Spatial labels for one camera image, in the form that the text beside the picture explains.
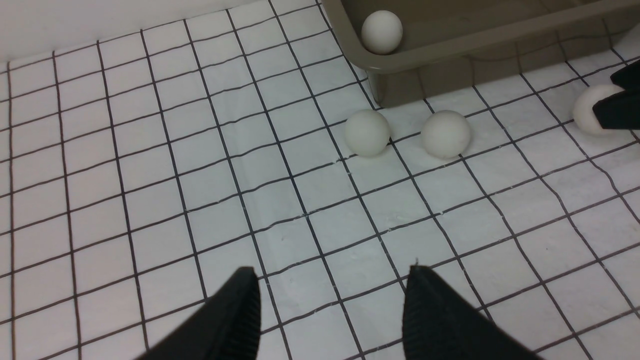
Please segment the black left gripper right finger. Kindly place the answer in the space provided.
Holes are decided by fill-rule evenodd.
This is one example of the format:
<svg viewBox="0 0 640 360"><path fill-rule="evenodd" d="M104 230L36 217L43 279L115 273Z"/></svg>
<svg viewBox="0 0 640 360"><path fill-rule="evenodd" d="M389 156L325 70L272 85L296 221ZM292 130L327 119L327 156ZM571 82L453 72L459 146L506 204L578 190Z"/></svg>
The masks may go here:
<svg viewBox="0 0 640 360"><path fill-rule="evenodd" d="M435 271L411 265L402 315L407 360L539 360Z"/></svg>

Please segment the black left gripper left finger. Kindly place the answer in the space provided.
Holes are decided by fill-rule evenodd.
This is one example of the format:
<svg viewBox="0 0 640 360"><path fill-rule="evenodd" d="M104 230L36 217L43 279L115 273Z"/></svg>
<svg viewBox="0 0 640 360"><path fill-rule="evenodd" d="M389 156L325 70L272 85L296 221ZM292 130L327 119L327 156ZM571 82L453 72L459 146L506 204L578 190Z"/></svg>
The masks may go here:
<svg viewBox="0 0 640 360"><path fill-rule="evenodd" d="M140 360L256 360L262 321L254 268L242 266Z"/></svg>

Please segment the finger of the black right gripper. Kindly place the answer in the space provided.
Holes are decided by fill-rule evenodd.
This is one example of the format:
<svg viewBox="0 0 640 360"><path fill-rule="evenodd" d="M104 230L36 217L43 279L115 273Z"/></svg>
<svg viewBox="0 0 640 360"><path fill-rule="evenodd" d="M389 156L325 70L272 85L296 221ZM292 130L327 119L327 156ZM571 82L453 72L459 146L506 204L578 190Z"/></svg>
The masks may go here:
<svg viewBox="0 0 640 360"><path fill-rule="evenodd" d="M640 60L629 63L615 71L610 80L614 85L629 91L640 87Z"/></svg>
<svg viewBox="0 0 640 360"><path fill-rule="evenodd" d="M604 130L639 130L640 90L624 89L599 100L592 110Z"/></svg>

